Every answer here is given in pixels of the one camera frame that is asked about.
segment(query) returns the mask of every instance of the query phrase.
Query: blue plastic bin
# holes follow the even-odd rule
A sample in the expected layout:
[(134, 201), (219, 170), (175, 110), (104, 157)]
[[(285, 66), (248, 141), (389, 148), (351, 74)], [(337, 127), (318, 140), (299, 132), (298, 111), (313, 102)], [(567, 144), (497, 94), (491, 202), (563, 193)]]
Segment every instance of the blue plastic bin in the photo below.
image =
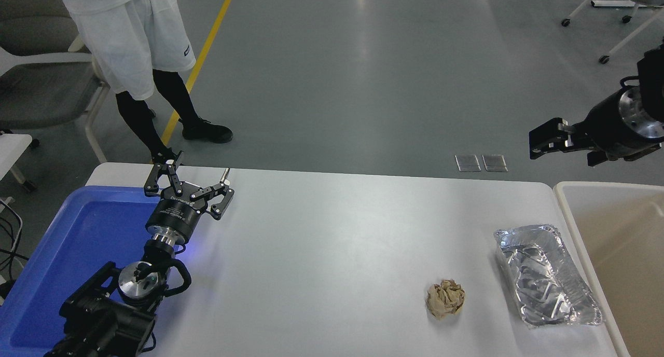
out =
[(135, 187), (88, 186), (69, 195), (0, 307), (0, 355), (41, 357), (59, 342), (64, 300), (106, 262), (123, 267), (142, 257), (145, 222), (158, 201)]

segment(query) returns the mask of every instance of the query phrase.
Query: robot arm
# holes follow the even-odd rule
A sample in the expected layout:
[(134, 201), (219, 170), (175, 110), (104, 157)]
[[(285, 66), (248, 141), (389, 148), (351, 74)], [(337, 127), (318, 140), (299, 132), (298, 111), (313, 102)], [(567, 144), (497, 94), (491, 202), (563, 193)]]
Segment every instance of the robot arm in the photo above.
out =
[[(589, 150), (588, 165), (619, 158), (634, 161), (664, 142), (664, 49), (646, 52), (639, 75), (620, 81), (621, 88), (597, 104), (585, 120), (568, 125), (553, 118), (529, 133), (530, 157), (549, 152)], [(629, 80), (638, 86), (626, 85)]]
[[(124, 268), (106, 263), (65, 300), (60, 308), (60, 316), (67, 319), (65, 337), (45, 356), (135, 357), (154, 349), (145, 344), (155, 326), (157, 307), (191, 284), (187, 267), (175, 258), (175, 246), (185, 247), (202, 214), (220, 219), (234, 194), (226, 179), (229, 169), (218, 184), (206, 188), (180, 181), (176, 170), (181, 158), (182, 152), (172, 163), (156, 163), (143, 186), (146, 196), (161, 198), (145, 224), (152, 238), (143, 246), (143, 257)], [(160, 191), (157, 181), (162, 175), (169, 178), (170, 186)], [(221, 202), (208, 210), (208, 201), (220, 195)], [(173, 289), (168, 286), (171, 268), (183, 279)], [(111, 300), (114, 291), (122, 303)]]

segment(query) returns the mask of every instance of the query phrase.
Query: yellow floor line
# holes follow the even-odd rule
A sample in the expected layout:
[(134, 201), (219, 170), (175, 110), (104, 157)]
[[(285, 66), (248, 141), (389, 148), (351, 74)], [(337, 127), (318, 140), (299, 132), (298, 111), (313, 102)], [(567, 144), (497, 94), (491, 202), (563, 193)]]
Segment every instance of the yellow floor line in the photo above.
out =
[[(219, 31), (219, 26), (221, 26), (221, 21), (223, 21), (224, 16), (226, 15), (226, 11), (228, 11), (228, 6), (230, 5), (230, 1), (231, 0), (224, 0), (224, 4), (221, 6), (219, 14), (216, 16), (216, 20), (214, 20), (214, 24), (210, 29), (210, 33), (208, 34), (207, 40), (205, 41), (205, 44), (201, 49), (201, 54), (199, 54), (199, 57), (196, 60), (196, 64), (194, 65), (194, 68), (191, 70), (189, 79), (187, 79), (187, 83), (185, 83), (185, 85), (187, 86), (187, 91), (189, 92), (191, 92), (192, 88), (194, 88), (194, 83), (196, 83), (196, 78), (199, 77), (199, 72), (201, 71), (201, 68), (203, 66), (203, 63), (205, 62), (205, 58), (207, 57), (208, 52), (210, 51), (212, 43), (214, 42), (216, 33)], [(164, 142), (164, 144), (166, 144), (167, 146), (168, 142), (171, 141), (171, 135), (173, 134), (173, 130), (175, 130), (175, 124), (177, 123), (178, 118), (180, 117), (177, 115), (177, 112), (173, 111), (173, 114), (171, 114), (171, 118), (168, 120), (168, 124), (166, 125), (166, 129), (164, 129), (164, 133), (161, 135), (161, 141)]]

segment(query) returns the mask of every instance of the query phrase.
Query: caster wheel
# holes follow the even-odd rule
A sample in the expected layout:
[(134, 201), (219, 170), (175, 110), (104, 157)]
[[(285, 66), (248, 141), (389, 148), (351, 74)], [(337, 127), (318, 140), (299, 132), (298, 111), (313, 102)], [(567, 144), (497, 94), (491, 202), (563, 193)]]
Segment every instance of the caster wheel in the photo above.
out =
[(35, 191), (35, 190), (37, 189), (37, 186), (36, 186), (35, 184), (33, 184), (33, 182), (31, 182), (31, 181), (25, 181), (25, 182), (23, 182), (23, 184), (21, 184), (21, 187), (23, 187), (23, 189), (24, 189), (28, 194), (30, 194), (32, 191)]

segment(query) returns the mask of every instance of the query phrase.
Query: beige plastic bin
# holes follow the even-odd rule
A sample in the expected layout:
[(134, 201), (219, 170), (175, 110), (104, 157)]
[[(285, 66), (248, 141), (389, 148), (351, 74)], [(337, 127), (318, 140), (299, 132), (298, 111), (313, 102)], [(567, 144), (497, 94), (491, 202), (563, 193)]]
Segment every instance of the beige plastic bin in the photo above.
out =
[(597, 274), (588, 282), (616, 351), (664, 355), (664, 187), (562, 182), (554, 190), (581, 265)]

